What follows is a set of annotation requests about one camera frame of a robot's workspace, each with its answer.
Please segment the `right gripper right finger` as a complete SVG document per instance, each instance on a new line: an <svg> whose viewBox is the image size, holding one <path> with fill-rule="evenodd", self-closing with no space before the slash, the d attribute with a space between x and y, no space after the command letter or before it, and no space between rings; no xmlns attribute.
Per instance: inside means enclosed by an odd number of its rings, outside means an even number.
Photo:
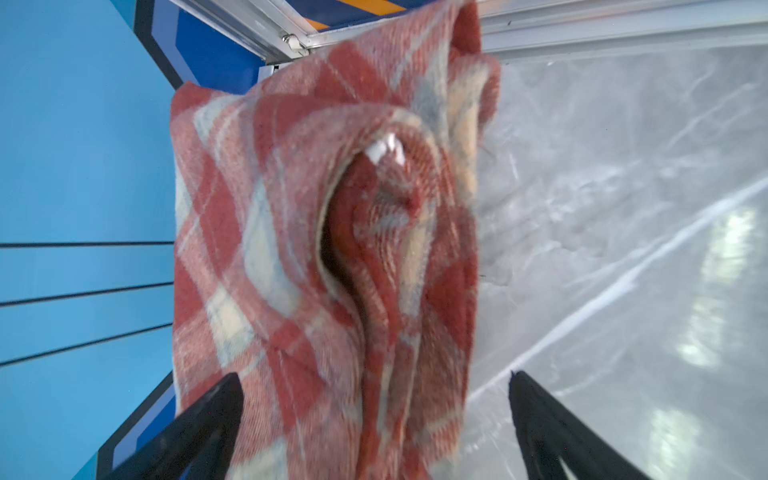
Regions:
<svg viewBox="0 0 768 480"><path fill-rule="evenodd" d="M513 372L508 399L530 479L645 479L647 475L596 435L524 371Z"/></svg>

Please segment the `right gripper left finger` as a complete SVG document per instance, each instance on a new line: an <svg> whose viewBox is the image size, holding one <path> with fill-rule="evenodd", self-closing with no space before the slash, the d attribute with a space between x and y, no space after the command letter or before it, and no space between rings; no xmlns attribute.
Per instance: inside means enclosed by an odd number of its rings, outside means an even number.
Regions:
<svg viewBox="0 0 768 480"><path fill-rule="evenodd" d="M244 394L225 375L107 479L223 479L240 429Z"/></svg>

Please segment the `red plaid skirt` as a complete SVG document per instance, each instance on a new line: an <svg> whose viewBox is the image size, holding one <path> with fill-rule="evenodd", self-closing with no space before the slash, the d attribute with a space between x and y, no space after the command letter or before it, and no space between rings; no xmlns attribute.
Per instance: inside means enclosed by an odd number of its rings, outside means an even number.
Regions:
<svg viewBox="0 0 768 480"><path fill-rule="evenodd" d="M476 3L436 1L245 94L175 92L176 400L239 377L228 478L456 476L499 86Z"/></svg>

